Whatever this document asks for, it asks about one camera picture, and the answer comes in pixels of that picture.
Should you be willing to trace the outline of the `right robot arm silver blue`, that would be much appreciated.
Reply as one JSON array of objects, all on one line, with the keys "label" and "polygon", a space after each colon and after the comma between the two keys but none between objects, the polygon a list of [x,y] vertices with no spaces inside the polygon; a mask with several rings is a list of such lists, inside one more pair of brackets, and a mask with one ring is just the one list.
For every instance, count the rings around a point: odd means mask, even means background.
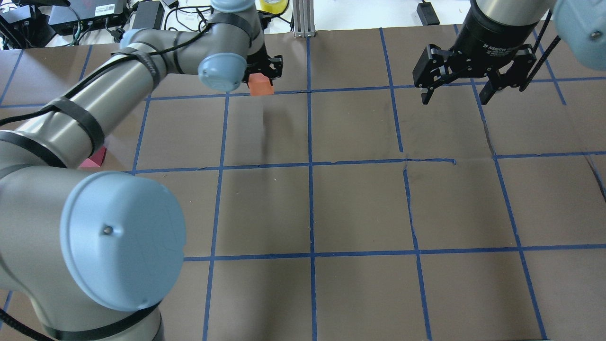
[{"label": "right robot arm silver blue", "polygon": [[428,104],[433,92],[458,79],[487,78],[487,104],[507,87],[524,91],[552,50],[565,42],[587,68],[605,69],[603,0],[472,0],[452,47],[427,45],[412,76]]}]

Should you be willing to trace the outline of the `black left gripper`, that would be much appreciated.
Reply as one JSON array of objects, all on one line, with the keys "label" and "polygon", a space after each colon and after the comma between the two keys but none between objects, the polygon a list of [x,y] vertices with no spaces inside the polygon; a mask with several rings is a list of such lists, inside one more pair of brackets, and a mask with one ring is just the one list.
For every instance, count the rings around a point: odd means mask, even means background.
[{"label": "black left gripper", "polygon": [[274,86],[274,81],[281,78],[284,61],[283,56],[276,55],[271,57],[268,52],[266,45],[262,45],[260,49],[249,54],[246,58],[246,69],[244,73],[244,83],[248,83],[248,78],[252,73],[262,73],[269,79],[270,86]]}]

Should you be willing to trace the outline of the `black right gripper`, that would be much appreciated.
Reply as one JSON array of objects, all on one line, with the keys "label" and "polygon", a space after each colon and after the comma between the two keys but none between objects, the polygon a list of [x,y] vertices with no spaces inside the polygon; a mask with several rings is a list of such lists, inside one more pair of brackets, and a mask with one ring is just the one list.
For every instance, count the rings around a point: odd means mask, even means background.
[{"label": "black right gripper", "polygon": [[526,40],[537,23],[524,0],[472,0],[453,46],[427,45],[412,71],[422,104],[438,87],[461,78],[488,78],[479,93],[482,105],[506,87],[522,86],[536,62]]}]

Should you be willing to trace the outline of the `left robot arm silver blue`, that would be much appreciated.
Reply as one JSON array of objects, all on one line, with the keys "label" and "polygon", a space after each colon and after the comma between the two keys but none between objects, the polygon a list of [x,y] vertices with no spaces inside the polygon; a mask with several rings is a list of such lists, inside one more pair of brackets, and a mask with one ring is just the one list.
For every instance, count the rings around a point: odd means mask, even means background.
[{"label": "left robot arm silver blue", "polygon": [[4,325],[46,341],[163,341],[160,305],[184,262],[186,222],[163,184],[101,169],[107,138],[169,75],[229,93],[267,55],[254,0],[211,0],[197,32],[136,28],[108,61],[65,94],[1,131],[1,289],[21,293],[43,328]]}]

